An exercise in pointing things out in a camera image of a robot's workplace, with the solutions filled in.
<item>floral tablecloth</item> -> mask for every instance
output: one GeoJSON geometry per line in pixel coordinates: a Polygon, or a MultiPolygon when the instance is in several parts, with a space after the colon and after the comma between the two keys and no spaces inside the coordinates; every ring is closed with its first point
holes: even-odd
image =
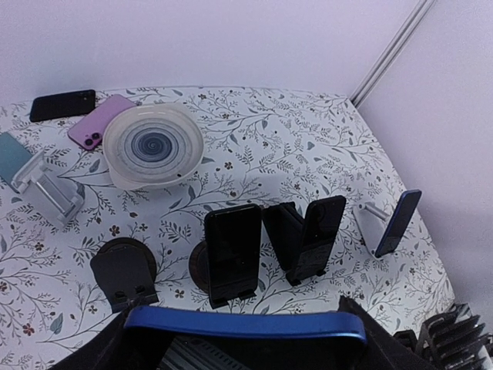
{"type": "Polygon", "coordinates": [[[30,151],[45,150],[54,175],[86,199],[65,230],[56,230],[22,197],[0,184],[0,370],[47,368],[89,341],[111,320],[89,260],[114,237],[134,237],[158,263],[159,305],[211,310],[192,282],[188,258],[203,238],[203,218],[217,208],[347,198],[327,273],[291,287],[265,230],[257,296],[228,312],[302,314],[355,298],[388,331],[419,332],[446,310],[454,292],[418,213],[397,253],[381,261],[362,245],[352,206],[372,200],[388,213],[404,190],[366,123],[345,96],[279,89],[138,88],[120,93],[137,103],[182,103],[200,125],[206,155],[176,187],[122,191],[109,179],[101,147],[79,149],[67,130],[80,117],[30,123],[31,103],[0,108],[0,132],[30,151]]]}

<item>leaf pattern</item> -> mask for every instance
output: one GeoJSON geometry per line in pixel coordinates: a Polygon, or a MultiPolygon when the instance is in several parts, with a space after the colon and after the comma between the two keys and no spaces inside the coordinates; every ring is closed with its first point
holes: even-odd
{"type": "Polygon", "coordinates": [[[257,296],[231,301],[221,311],[329,311],[344,294],[388,331],[418,332],[425,318],[453,302],[450,281],[419,214],[395,254],[376,261],[362,245],[352,206],[371,200],[390,213],[404,185],[345,96],[142,87],[98,92],[98,102],[114,93],[139,105],[183,104],[203,132],[205,157],[178,186],[122,191],[109,179],[101,147],[87,152],[66,139],[79,117],[32,124],[26,118],[31,104],[0,108],[0,132],[10,132],[32,152],[44,150],[53,176],[86,200],[70,225],[57,230],[0,183],[0,347],[11,349],[0,362],[7,367],[28,368],[36,361],[38,368],[48,368],[108,324],[111,309],[89,261],[114,237],[134,237],[152,250],[159,304],[210,311],[207,295],[189,277],[189,254],[203,239],[207,213],[241,204],[293,201],[303,214],[312,200],[347,198],[324,276],[291,287],[264,233],[257,296]]]}

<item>wall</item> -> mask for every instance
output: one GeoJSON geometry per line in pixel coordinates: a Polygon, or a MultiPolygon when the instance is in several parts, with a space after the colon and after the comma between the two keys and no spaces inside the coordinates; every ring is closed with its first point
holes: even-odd
{"type": "Polygon", "coordinates": [[[493,2],[438,0],[360,111],[493,331],[493,2]]]}
{"type": "Polygon", "coordinates": [[[15,0],[0,104],[93,87],[272,86],[351,94],[417,0],[15,0]]]}

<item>round base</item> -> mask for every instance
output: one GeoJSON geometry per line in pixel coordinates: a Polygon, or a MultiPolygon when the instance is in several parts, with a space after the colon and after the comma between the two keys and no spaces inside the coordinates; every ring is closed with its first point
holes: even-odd
{"type": "Polygon", "coordinates": [[[118,249],[121,247],[134,247],[139,249],[144,253],[147,260],[147,265],[149,266],[149,271],[153,281],[156,281],[157,276],[157,263],[151,250],[142,242],[132,239],[131,237],[117,237],[116,239],[110,240],[105,243],[101,249],[99,249],[98,254],[103,254],[108,252],[110,249],[118,249]]]}
{"type": "Polygon", "coordinates": [[[201,291],[209,293],[209,274],[207,271],[207,244],[198,243],[193,248],[188,262],[188,269],[193,282],[201,291]]]}

